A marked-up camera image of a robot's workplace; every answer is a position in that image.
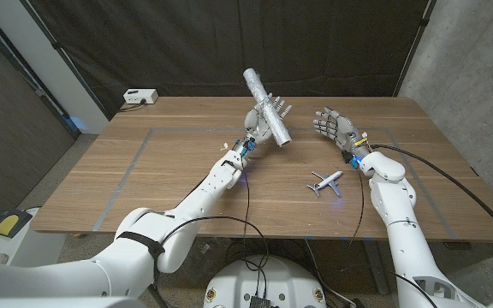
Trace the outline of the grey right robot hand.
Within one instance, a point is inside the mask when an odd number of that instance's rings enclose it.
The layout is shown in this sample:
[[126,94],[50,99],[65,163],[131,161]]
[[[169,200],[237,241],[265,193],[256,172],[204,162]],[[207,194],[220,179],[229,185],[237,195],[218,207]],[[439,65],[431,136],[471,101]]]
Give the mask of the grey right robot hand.
[[340,150],[360,159],[371,153],[365,138],[346,116],[328,106],[317,111],[316,116],[312,122],[315,131],[334,140]]

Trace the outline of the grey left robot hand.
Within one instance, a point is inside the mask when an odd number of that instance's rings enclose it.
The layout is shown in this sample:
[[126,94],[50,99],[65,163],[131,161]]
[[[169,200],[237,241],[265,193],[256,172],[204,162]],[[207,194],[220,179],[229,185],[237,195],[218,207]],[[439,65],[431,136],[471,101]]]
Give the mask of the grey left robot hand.
[[280,97],[271,100],[271,93],[267,94],[260,103],[255,104],[246,114],[245,129],[248,137],[254,138],[256,144],[265,143],[273,137],[277,145],[284,147],[292,141],[283,118],[292,109],[289,105],[279,114],[284,105]]

